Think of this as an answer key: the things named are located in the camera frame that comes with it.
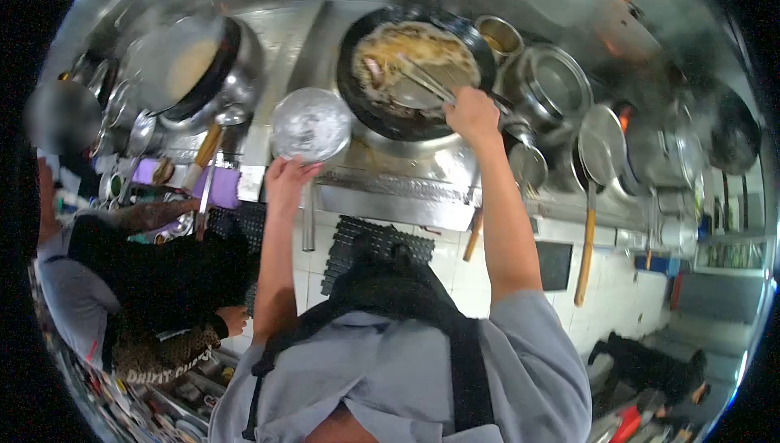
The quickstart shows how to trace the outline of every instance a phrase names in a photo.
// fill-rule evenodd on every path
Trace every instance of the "chef's arm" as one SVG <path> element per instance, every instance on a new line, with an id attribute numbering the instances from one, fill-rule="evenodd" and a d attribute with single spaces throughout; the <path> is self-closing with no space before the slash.
<path id="1" fill-rule="evenodd" d="M 482 172 L 484 249 L 491 304 L 523 289 L 541 290 L 541 272 L 531 221 L 509 167 L 498 109 L 473 88 L 455 90 L 456 106 L 445 105 L 447 123 L 471 145 Z"/>
<path id="2" fill-rule="evenodd" d="M 130 234 L 150 232 L 172 223 L 182 214 L 196 211 L 200 199 L 139 203 L 113 212 L 116 227 Z"/>
<path id="3" fill-rule="evenodd" d="M 292 272 L 293 223 L 301 188 L 321 168 L 300 164 L 299 157 L 291 161 L 277 157 L 265 173 L 268 210 L 254 297 L 253 345 L 263 344 L 274 333 L 291 328 L 298 319 Z"/>
<path id="4" fill-rule="evenodd" d="M 292 269 L 293 219 L 268 211 L 258 290 L 254 297 L 253 345 L 265 343 L 272 334 L 295 323 L 297 308 Z"/>
<path id="5" fill-rule="evenodd" d="M 38 191 L 41 197 L 41 224 L 38 229 L 38 245 L 56 235 L 60 224 L 54 214 L 54 179 L 52 169 L 44 157 L 38 157 Z"/>

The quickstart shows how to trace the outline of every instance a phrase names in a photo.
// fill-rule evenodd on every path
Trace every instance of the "tongs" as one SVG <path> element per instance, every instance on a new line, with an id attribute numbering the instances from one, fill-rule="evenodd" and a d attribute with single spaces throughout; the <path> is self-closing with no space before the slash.
<path id="1" fill-rule="evenodd" d="M 447 89 L 442 83 L 440 83 L 434 76 L 429 74 L 423 67 L 417 65 L 412 59 L 406 57 L 405 54 L 398 54 L 398 58 L 404 65 L 401 65 L 399 70 L 402 74 L 412 80 L 415 84 L 427 90 L 435 97 L 439 98 L 446 104 L 455 104 L 457 100 L 455 95 Z M 498 127 L 503 128 L 507 125 L 516 123 L 527 124 L 527 120 L 518 116 L 512 117 L 513 110 L 512 104 L 506 100 L 506 98 L 498 96 L 492 91 L 488 91 L 487 95 L 493 99 L 493 104 L 501 112 L 501 116 L 498 119 Z"/>

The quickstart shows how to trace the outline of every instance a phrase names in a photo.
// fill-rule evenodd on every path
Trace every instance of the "gray chef jacket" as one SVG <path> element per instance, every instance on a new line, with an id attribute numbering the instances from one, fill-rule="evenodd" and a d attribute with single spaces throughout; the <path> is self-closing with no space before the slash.
<path id="1" fill-rule="evenodd" d="M 585 441 L 590 386 L 538 291 L 497 302 L 480 321 L 496 424 L 454 433 L 449 340 L 418 321 L 354 312 L 282 352 L 258 399 L 257 443 L 303 441 L 343 401 L 380 443 Z M 263 345 L 250 346 L 211 414 L 210 443 L 241 443 Z"/>
<path id="2" fill-rule="evenodd" d="M 82 210 L 115 224 L 111 214 Z M 109 314 L 119 312 L 119 301 L 109 286 L 83 264 L 67 256 L 73 225 L 38 246 L 36 267 L 46 307 L 66 345 L 98 370 L 103 368 L 103 340 Z"/>

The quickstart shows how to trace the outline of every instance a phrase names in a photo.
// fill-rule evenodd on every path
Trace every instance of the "purple cloth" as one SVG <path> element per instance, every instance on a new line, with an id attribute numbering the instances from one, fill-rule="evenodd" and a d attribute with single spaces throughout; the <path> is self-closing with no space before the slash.
<path id="1" fill-rule="evenodd" d="M 206 185 L 206 176 L 208 167 L 200 174 L 193 188 L 193 195 L 200 197 L 203 195 L 203 187 Z M 208 196 L 208 203 L 228 209 L 236 209 L 239 206 L 239 179 L 241 172 L 236 169 L 217 167 L 214 170 L 214 181 L 211 183 L 211 192 Z"/>
<path id="2" fill-rule="evenodd" d="M 132 175 L 133 182 L 139 184 L 151 184 L 151 176 L 158 162 L 152 158 L 145 158 L 141 161 Z M 206 175 L 208 167 L 200 174 L 193 188 L 193 195 L 200 197 L 203 195 L 203 187 L 206 184 Z M 208 198 L 209 204 L 228 209 L 236 209 L 239 206 L 238 186 L 241 172 L 235 169 L 217 167 L 214 170 L 214 181 L 211 183 L 211 193 Z"/>

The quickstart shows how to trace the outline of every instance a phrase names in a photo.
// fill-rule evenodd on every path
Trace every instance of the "apron strap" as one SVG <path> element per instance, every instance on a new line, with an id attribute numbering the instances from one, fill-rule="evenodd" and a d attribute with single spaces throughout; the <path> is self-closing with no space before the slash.
<path id="1" fill-rule="evenodd" d="M 331 321 L 354 311 L 377 314 L 396 321 L 414 319 L 447 335 L 450 341 L 455 432 L 494 423 L 488 374 L 479 343 L 479 321 L 465 317 L 456 307 L 440 300 L 433 288 L 419 282 L 419 279 L 385 275 L 355 282 L 355 274 L 353 271 L 344 274 L 344 280 L 350 283 L 349 289 L 334 289 L 329 299 L 300 316 L 295 330 L 268 339 L 263 356 L 252 367 L 252 375 L 258 381 L 242 437 L 249 441 L 255 439 L 260 389 L 265 376 L 274 370 L 278 355 L 296 343 L 311 338 Z"/>
<path id="2" fill-rule="evenodd" d="M 67 259 L 67 258 L 70 258 L 70 257 L 67 256 L 67 255 L 52 255 L 48 259 L 43 261 L 43 263 L 44 264 L 45 263 L 54 263 L 54 262 L 61 261 L 61 260 Z"/>

